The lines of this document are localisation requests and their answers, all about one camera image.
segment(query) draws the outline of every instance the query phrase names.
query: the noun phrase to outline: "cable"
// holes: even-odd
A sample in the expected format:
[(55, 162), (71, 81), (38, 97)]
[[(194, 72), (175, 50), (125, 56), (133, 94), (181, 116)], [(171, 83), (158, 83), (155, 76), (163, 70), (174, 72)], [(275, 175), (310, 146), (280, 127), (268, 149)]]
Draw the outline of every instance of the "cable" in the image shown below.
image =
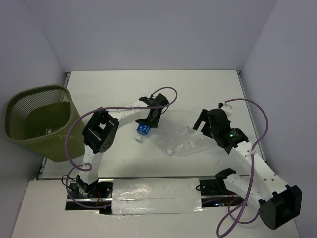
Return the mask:
[[(68, 184), (68, 178), (70, 177), (70, 173), (73, 172), (74, 169), (75, 169), (75, 167), (73, 167), (73, 168), (68, 172), (68, 174), (67, 174), (68, 176), (66, 177), (66, 184)], [(100, 208), (106, 208), (106, 207), (111, 206), (111, 204), (109, 204), (109, 205), (104, 205), (104, 206), (95, 206), (95, 207), (93, 207), (93, 206), (87, 206), (87, 205), (84, 205), (84, 204), (82, 204), (82, 203), (76, 201), (75, 198), (73, 198), (73, 197), (71, 196), (68, 186), (66, 186), (66, 191), (67, 191), (67, 194), (68, 194), (68, 196), (70, 197), (70, 199), (73, 200), (74, 203), (76, 203), (77, 205), (79, 205), (79, 206), (81, 206), (81, 207), (89, 208), (89, 209), (100, 209)]]
[[(70, 135), (71, 135), (71, 133), (72, 133), (74, 127), (75, 127), (75, 126), (78, 124), (78, 122), (80, 122), (81, 119), (83, 119), (84, 117), (86, 117), (86, 116), (88, 116), (88, 115), (90, 115), (90, 114), (92, 114), (92, 113), (99, 112), (99, 111), (104, 111), (104, 110), (117, 110), (117, 109), (119, 109), (119, 110), (161, 109), (161, 108), (169, 107), (170, 105), (172, 105), (172, 104), (176, 101), (176, 99), (177, 99), (177, 97), (178, 97), (178, 93), (177, 93), (177, 91), (176, 91), (175, 88), (172, 88), (172, 87), (162, 87), (162, 88), (159, 88), (158, 90), (156, 90), (155, 92), (153, 92), (153, 93), (151, 94), (151, 97), (153, 96), (154, 93), (156, 93), (156, 92), (158, 92), (158, 91), (161, 91), (161, 90), (163, 90), (163, 89), (171, 89), (171, 90), (173, 90), (173, 91), (175, 92), (175, 98), (173, 99), (173, 101), (171, 101), (170, 103), (168, 103), (168, 104), (166, 104), (166, 105), (164, 105), (164, 106), (156, 106), (156, 107), (134, 107), (134, 108), (132, 108), (132, 107), (106, 107), (106, 108), (98, 108), (98, 109), (95, 109), (95, 110), (92, 110), (92, 111), (90, 111), (90, 112), (87, 112), (87, 113), (83, 114), (82, 116), (80, 116), (80, 117), (73, 123), (73, 125), (70, 127), (70, 129), (69, 129), (69, 131), (68, 131), (68, 133), (67, 133), (66, 140), (65, 140), (65, 151), (66, 151), (66, 155), (67, 155), (67, 158), (68, 158), (69, 162), (70, 162), (70, 163), (72, 164), (72, 166), (73, 166), (73, 168), (68, 172), (68, 175), (67, 175), (67, 177), (66, 177), (66, 184), (65, 184), (65, 186), (66, 186), (67, 194), (68, 194), (68, 196), (73, 200), (73, 202), (75, 202), (75, 203), (76, 203), (77, 205), (79, 205), (79, 206), (82, 206), (82, 207), (85, 207), (85, 208), (90, 208), (90, 209), (99, 209), (99, 208), (105, 208), (105, 207), (111, 206), (111, 204), (109, 204), (109, 205), (104, 205), (104, 206), (96, 206), (96, 207), (86, 206), (86, 205), (81, 204), (80, 202), (76, 201), (76, 200), (71, 196), (71, 194), (70, 194), (69, 187), (67, 186), (67, 184), (68, 184), (68, 178), (70, 178), (71, 172), (72, 172), (74, 169), (78, 169), (78, 170), (80, 170), (80, 171), (89, 171), (89, 170), (91, 170), (92, 167), (93, 167), (90, 163), (84, 163), (84, 164), (81, 164), (81, 165), (77, 165), (77, 164), (75, 164), (75, 163), (72, 161), (72, 158), (70, 157), (69, 150), (68, 150), (68, 142), (69, 142), (69, 138), (70, 138)], [(84, 165), (89, 166), (89, 168), (87, 168), (87, 169), (82, 168), (82, 166), (84, 166)]]
[[(230, 217), (233, 219), (233, 220), (235, 220), (235, 218), (233, 217), (233, 215), (232, 215), (232, 213), (234, 212), (234, 211), (236, 211), (239, 207), (241, 207), (242, 206), (242, 203), (240, 203), (237, 207), (235, 207), (234, 209), (232, 209), (232, 210), (230, 210), (230, 206), (231, 206), (231, 204), (234, 202), (234, 201), (236, 201), (236, 200), (238, 200), (239, 198), (236, 198), (236, 199), (233, 199), (230, 203), (229, 203), (229, 205), (228, 205), (228, 214), (230, 215)], [(258, 218), (258, 216), (259, 216), (259, 211), (257, 212), (257, 214), (255, 215), (255, 217), (253, 218), (253, 219), (251, 219), (251, 220), (249, 220), (248, 222), (238, 222), (238, 223), (240, 223), (240, 224), (250, 224), (250, 223), (252, 223), (252, 222), (254, 222), (257, 218)]]
[(80, 170), (80, 171), (89, 171), (91, 170), (92, 168), (92, 165), (90, 163), (85, 163), (84, 165), (88, 165), (89, 168), (87, 169), (84, 169), (84, 168), (81, 168), (80, 166), (78, 166), (77, 164), (75, 164), (73, 161), (72, 161), (72, 158), (70, 157), (70, 154), (69, 154), (69, 150), (68, 150), (68, 142), (69, 142), (69, 138), (70, 138), (70, 135), (74, 129), (74, 127), (77, 125), (78, 122), (81, 121), (81, 119), (83, 119), (84, 117), (92, 114), (92, 113), (95, 113), (95, 112), (99, 112), (99, 111), (104, 111), (104, 110), (132, 110), (132, 109), (161, 109), (161, 108), (165, 108), (165, 107), (168, 107), (170, 105), (172, 105), (176, 99), (177, 99), (177, 96), (178, 96), (178, 93), (176, 91), (176, 89), (172, 88), (172, 87), (162, 87), (162, 88), (159, 88), (158, 90), (156, 90), (154, 93), (162, 90), (162, 89), (171, 89), (175, 92), (175, 98), (172, 102), (164, 105), (164, 106), (156, 106), (156, 107), (134, 107), (134, 108), (131, 108), (131, 107), (106, 107), (106, 108), (98, 108), (98, 109), (95, 109), (95, 110), (92, 110), (90, 112), (87, 112), (85, 114), (83, 114), (82, 116), (80, 116), (74, 123), (73, 125), (70, 127), (68, 133), (67, 133), (67, 136), (66, 136), (66, 140), (65, 140), (65, 151), (66, 151), (66, 155), (67, 155), (67, 158), (69, 160), (69, 162), (72, 164), (72, 166), (74, 166), (76, 169)]
[[(68, 176), (68, 175), (63, 175), (62, 177), (61, 177), (61, 183), (66, 187), (67, 185), (64, 183), (64, 177), (65, 176)], [(73, 182), (76, 182), (76, 180), (75, 179), (73, 179), (72, 177), (69, 177)]]
[[(250, 100), (250, 99), (245, 99), (245, 98), (235, 98), (235, 99), (230, 99), (230, 100), (227, 100), (225, 101), (225, 103), (229, 103), (229, 102), (233, 102), (233, 101), (246, 101), (246, 102), (250, 102), (252, 104), (254, 104), (255, 106), (257, 106), (260, 111), (263, 113), (264, 117), (265, 117), (265, 121), (266, 121), (266, 128), (265, 128), (265, 132), (263, 133), (263, 135), (252, 145), (252, 148), (251, 150), (254, 150), (254, 148), (256, 147), (256, 145), (266, 136), (267, 134), (267, 131), (268, 131), (268, 118), (267, 118), (267, 115), (265, 113), (265, 111), (259, 106), (259, 104), (257, 104), (256, 102)], [(246, 194), (246, 197), (244, 199), (244, 201), (241, 203), (241, 209), (239, 211), (239, 214), (238, 216), (233, 220), (233, 224), (229, 227), (229, 229), (227, 231), (225, 231), (223, 234), (219, 234), (219, 230), (220, 230), (220, 227), (221, 227), (221, 224), (223, 223), (223, 221), (228, 217), (230, 216), (235, 210), (238, 209), (238, 207), (232, 209), (230, 212), (228, 212), (219, 222), (218, 226), (217, 226), (217, 230), (216, 230), (216, 233), (217, 233), (217, 236), (219, 238), (223, 238), (225, 237), (226, 235), (228, 235), (233, 229), (234, 227), (239, 223), (239, 220), (243, 214), (243, 211), (244, 209), (246, 208), (247, 206), (247, 202), (248, 202), (248, 199), (249, 199), (249, 196), (250, 196), (250, 193), (251, 193), (251, 188), (252, 188), (252, 184), (253, 184), (253, 178), (254, 178), (254, 154), (251, 154), (251, 173), (250, 173), (250, 183), (249, 183), (249, 186), (248, 186), (248, 190), (247, 190), (247, 194)]]
[(165, 111), (164, 111), (164, 112), (162, 112), (162, 113), (161, 113), (161, 115), (162, 115), (162, 114), (164, 114), (164, 113), (166, 113), (166, 111), (167, 111), (168, 107), (169, 107), (169, 106), (167, 106), (167, 107), (166, 107)]

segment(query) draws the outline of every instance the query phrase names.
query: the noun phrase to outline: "green waste basket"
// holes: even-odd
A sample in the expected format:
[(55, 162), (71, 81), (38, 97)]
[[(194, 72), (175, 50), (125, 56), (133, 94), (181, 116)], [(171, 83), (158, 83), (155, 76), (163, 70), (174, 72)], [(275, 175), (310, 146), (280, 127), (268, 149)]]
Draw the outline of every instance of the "green waste basket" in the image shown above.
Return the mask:
[[(29, 89), (12, 97), (5, 109), (5, 132), (15, 143), (61, 162), (67, 160), (66, 135), (79, 118), (68, 89), (48, 85)], [(72, 158), (84, 154), (84, 123), (72, 131), (69, 152)]]

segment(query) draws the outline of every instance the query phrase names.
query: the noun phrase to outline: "white wall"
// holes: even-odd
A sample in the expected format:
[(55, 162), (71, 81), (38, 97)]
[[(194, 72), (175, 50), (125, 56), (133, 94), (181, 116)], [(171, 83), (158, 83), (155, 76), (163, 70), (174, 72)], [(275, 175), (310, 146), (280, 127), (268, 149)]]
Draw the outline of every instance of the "white wall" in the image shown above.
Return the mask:
[[(0, 110), (19, 91), (62, 83), (63, 70), (23, 0), (2, 0), (0, 7)], [(8, 142), (0, 127), (0, 233), (11, 237), (28, 180), (41, 156)]]
[(277, 0), (25, 0), (71, 70), (242, 69)]
[[(263, 142), (271, 166), (303, 192), (301, 238), (317, 235), (317, 1), (279, 0), (242, 70), (247, 96), (270, 119)], [(254, 110), (259, 129), (264, 120)]]

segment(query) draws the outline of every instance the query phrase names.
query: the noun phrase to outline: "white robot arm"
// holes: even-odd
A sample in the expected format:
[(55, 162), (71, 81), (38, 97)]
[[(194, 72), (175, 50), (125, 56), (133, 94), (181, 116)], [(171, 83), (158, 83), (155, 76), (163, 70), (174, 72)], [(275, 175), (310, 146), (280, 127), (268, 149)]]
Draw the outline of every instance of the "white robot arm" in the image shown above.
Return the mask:
[[(254, 179), (248, 204), (259, 209), (263, 222), (275, 230), (300, 214), (302, 192), (297, 186), (290, 187), (252, 151), (252, 144), (240, 129), (230, 127), (231, 113), (231, 106), (224, 103), (220, 103), (218, 109), (203, 109), (193, 129), (197, 130), (201, 122), (205, 122), (201, 130), (203, 135), (213, 138), (247, 173), (251, 171), (251, 154), (254, 155)], [(226, 169), (217, 177), (224, 189), (246, 197), (249, 181), (234, 170)]]
[[(141, 97), (137, 102), (127, 107), (164, 106), (167, 98), (158, 94), (155, 98)], [(76, 177), (79, 191), (89, 197), (96, 190), (98, 170), (103, 152), (108, 150), (114, 142), (119, 128), (131, 123), (142, 122), (151, 128), (157, 128), (162, 109), (133, 109), (95, 112), (83, 130), (85, 154), (83, 169), (88, 169), (87, 163), (92, 165), (89, 171), (80, 171)]]

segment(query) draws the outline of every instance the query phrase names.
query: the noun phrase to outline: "white tabletop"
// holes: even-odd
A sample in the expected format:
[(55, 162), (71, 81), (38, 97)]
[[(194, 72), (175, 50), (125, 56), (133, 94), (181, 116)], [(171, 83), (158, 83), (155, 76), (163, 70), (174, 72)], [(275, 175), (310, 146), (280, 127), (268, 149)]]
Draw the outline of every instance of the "white tabletop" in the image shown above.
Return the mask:
[[(65, 187), (58, 180), (31, 181), (12, 238), (216, 238), (216, 227), (226, 207), (187, 214), (99, 215), (96, 211), (65, 211)], [(243, 220), (256, 214), (246, 207)], [(223, 223), (220, 232), (232, 224)], [(299, 238), (294, 220), (275, 231), (260, 218), (237, 225), (227, 238)]]
[[(113, 146), (103, 156), (99, 177), (199, 177), (212, 176), (226, 168), (233, 168), (242, 175), (249, 174), (216, 143), (208, 151), (186, 157), (169, 157), (156, 144), (160, 134), (180, 126), (193, 126), (203, 108), (210, 110), (217, 108), (219, 102), (243, 98), (234, 70), (73, 71), (67, 88), (82, 115), (98, 107), (127, 106), (163, 86), (172, 86), (178, 91), (177, 101), (161, 116), (158, 128), (150, 131), (143, 144), (135, 141), (136, 123), (121, 128)], [(170, 101), (174, 98), (171, 90), (161, 93)], [(251, 142), (255, 142), (246, 103), (233, 102), (231, 105), (231, 127), (240, 128)], [(80, 164), (82, 158), (75, 162)], [(60, 178), (70, 168), (68, 161), (47, 160), (41, 178)]]

